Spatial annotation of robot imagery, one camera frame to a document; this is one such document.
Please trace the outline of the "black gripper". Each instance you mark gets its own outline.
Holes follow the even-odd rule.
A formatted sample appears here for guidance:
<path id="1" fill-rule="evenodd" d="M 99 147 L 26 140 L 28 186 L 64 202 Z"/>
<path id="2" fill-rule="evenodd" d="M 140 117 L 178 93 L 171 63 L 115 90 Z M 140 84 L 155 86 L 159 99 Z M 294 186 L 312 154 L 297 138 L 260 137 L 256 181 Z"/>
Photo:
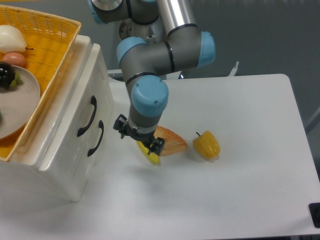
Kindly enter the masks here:
<path id="1" fill-rule="evenodd" d="M 123 114 L 120 114 L 114 122 L 113 129 L 120 133 L 121 139 L 129 136 L 138 142 L 142 142 L 147 148 L 148 155 L 151 153 L 160 155 L 164 149 L 165 140 L 161 137 L 154 137 L 155 126 L 141 127 L 133 123 L 130 119 L 127 120 Z"/>

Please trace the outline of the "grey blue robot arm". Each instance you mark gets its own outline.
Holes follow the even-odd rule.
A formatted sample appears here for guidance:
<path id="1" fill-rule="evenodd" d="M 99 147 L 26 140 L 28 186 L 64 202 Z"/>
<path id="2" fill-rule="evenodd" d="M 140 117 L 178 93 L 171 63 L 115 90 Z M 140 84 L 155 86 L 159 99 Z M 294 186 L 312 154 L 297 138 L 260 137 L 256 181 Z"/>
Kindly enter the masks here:
<path id="1" fill-rule="evenodd" d="M 88 5 L 98 23 L 132 20 L 151 26 L 161 21 L 163 40 L 150 44 L 132 33 L 117 46 L 130 109 L 129 116 L 120 115 L 113 126 L 122 137 L 129 136 L 160 155 L 165 140 L 154 133 L 169 97 L 162 76 L 211 64 L 216 57 L 214 38 L 199 30 L 187 0 L 90 0 Z"/>

